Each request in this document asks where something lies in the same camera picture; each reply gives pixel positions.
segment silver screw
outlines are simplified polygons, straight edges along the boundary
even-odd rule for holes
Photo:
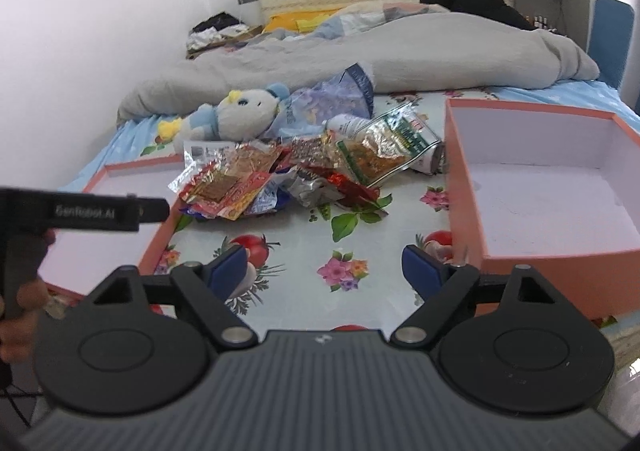
[[[427,332],[417,326],[404,326],[396,330],[396,339],[402,343],[421,343],[427,338]]]
[[[249,341],[254,336],[254,333],[245,328],[244,326],[232,326],[222,330],[222,338],[226,342],[233,345],[239,345]]]

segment yellow pillow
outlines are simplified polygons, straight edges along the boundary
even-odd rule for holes
[[[271,32],[276,28],[284,28],[292,32],[311,32],[325,19],[338,12],[341,7],[324,10],[300,10],[274,14],[264,27],[263,32]]]

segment pile of snack packages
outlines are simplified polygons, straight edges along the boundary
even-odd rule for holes
[[[220,144],[204,159],[185,148],[186,168],[169,185],[185,203],[183,213],[237,220],[292,200],[307,208],[338,202],[380,209],[386,178],[412,165],[436,172],[442,154],[441,140],[412,102],[373,119],[337,115],[318,134]]]

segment blue bed sheet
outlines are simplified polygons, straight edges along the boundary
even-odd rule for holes
[[[624,104],[618,92],[599,81],[559,81],[545,90],[523,90],[521,88],[492,87],[490,91],[500,100],[523,100],[547,104],[570,104],[581,108],[613,111],[633,129],[640,132],[640,117]],[[113,139],[76,176],[63,191],[79,191],[105,164],[128,162],[140,157],[142,150],[154,143],[158,135],[158,123],[174,116],[154,115],[140,122],[130,120],[114,135]]]

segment gray comforter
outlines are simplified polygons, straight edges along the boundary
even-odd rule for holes
[[[236,52],[213,50],[142,82],[122,101],[118,121],[187,114],[230,90],[283,82],[291,91],[354,63],[370,65],[379,93],[473,86],[536,89],[559,79],[595,79],[596,63],[566,37],[523,31],[468,14],[418,14],[327,40],[263,40]]]

